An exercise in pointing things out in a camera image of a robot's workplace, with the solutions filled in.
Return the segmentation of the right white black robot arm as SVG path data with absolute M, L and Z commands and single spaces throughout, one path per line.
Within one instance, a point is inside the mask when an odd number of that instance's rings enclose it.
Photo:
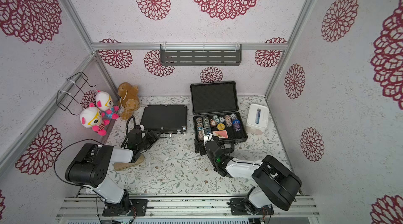
M 256 215 L 272 206 L 288 211 L 302 186 L 300 178 L 271 155 L 257 161 L 241 160 L 232 157 L 219 141 L 195 141 L 195 152 L 207 155 L 213 170 L 222 177 L 255 181 L 257 186 L 248 191 L 241 204 L 229 203 L 237 211 Z

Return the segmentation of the black poker case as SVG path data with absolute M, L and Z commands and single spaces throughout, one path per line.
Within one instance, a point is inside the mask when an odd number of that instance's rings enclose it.
M 187 105 L 183 104 L 148 105 L 144 108 L 140 126 L 162 134 L 186 134 L 187 113 Z

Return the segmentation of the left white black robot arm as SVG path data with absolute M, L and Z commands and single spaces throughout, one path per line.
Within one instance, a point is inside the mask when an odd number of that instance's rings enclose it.
M 86 143 L 65 172 L 65 179 L 79 186 L 89 187 L 106 204 L 130 208 L 128 192 L 107 175 L 110 164 L 139 164 L 144 152 L 160 138 L 154 130 L 135 128 L 128 133 L 121 148 Z

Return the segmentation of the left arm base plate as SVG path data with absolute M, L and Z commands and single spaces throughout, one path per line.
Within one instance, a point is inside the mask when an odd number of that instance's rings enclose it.
M 111 204 L 106 203 L 102 212 L 103 217 L 143 217 L 145 216 L 147 199 L 130 199 L 124 200 L 122 203 Z

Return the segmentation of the grey hard poker case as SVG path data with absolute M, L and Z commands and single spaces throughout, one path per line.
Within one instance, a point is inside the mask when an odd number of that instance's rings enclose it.
M 195 141 L 199 143 L 198 126 L 196 119 L 208 116 L 210 119 L 217 115 L 224 117 L 235 114 L 240 124 L 240 131 L 230 133 L 232 138 L 221 140 L 222 143 L 234 142 L 243 143 L 248 139 L 245 124 L 238 112 L 238 96 L 235 81 L 223 81 L 216 83 L 196 83 L 191 84 L 191 98 L 193 110 L 193 123 L 195 131 Z

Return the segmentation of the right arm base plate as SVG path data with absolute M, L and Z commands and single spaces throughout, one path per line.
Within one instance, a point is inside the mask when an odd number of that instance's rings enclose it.
M 274 214 L 274 209 L 272 205 L 266 205 L 262 208 L 257 208 L 252 203 L 241 198 L 231 198 L 227 205 L 230 207 L 231 213 L 234 216 Z

